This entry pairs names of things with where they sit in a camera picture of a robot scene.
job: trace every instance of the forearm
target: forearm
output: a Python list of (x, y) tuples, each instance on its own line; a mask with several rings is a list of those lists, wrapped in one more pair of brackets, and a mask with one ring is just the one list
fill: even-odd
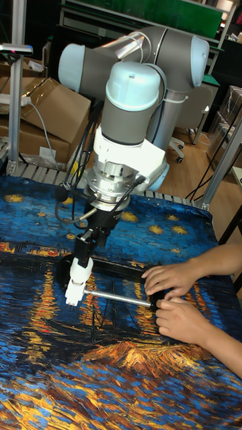
[(207, 351), (242, 379), (242, 343), (218, 327), (210, 325), (209, 331), (206, 331), (199, 345), (207, 349)]
[(199, 279), (207, 275), (231, 275), (242, 269), (242, 245), (221, 245), (189, 260)]

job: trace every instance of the power strip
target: power strip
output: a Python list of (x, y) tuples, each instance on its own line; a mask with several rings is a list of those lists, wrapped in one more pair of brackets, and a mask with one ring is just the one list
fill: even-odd
[[(21, 106), (26, 106), (31, 103), (31, 97), (21, 97)], [(10, 104), (10, 94), (0, 94), (0, 104), (9, 105)]]

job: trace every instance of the green panel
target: green panel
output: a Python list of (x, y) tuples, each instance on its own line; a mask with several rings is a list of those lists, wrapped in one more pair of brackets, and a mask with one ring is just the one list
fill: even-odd
[(205, 74), (203, 76), (202, 82), (210, 83), (211, 85), (214, 85), (215, 87), (220, 87), (219, 83), (216, 81), (216, 79), (214, 79), (214, 77), (212, 75)]
[(183, 0), (88, 0), (85, 3), (213, 39), (222, 12)]

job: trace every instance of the table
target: table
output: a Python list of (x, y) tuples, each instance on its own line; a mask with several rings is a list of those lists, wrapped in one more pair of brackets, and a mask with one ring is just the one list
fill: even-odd
[[(56, 266), (77, 231), (56, 221), (53, 193), (53, 185), (0, 178), (0, 428), (241, 427), (241, 380), (202, 348), (160, 336), (147, 309), (91, 296), (66, 307)], [(69, 217), (70, 200), (60, 215)], [(96, 255), (144, 267), (217, 245), (209, 213), (133, 196)], [(94, 272), (88, 288), (146, 300), (141, 282), (115, 275)], [(186, 298), (242, 341), (230, 277), (202, 278)]]

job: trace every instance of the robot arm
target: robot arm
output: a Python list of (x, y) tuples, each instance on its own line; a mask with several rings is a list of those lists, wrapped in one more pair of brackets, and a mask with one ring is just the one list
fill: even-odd
[(159, 104), (161, 79), (156, 70), (135, 62), (119, 62), (106, 86), (101, 124), (95, 133), (93, 169), (84, 194), (88, 227), (75, 241), (66, 303), (76, 306), (91, 275), (91, 254), (104, 246), (130, 201), (131, 191), (145, 190), (161, 174), (165, 151), (145, 139)]
[[(95, 134), (95, 162), (84, 190), (88, 226), (76, 238), (67, 304), (76, 306), (82, 299), (93, 249), (105, 245), (131, 191), (144, 191), (160, 177), (180, 102), (201, 84), (207, 56), (207, 42), (167, 28), (146, 28), (95, 50), (70, 45), (63, 51), (61, 83), (105, 98)], [(157, 114), (153, 132), (149, 124)]]

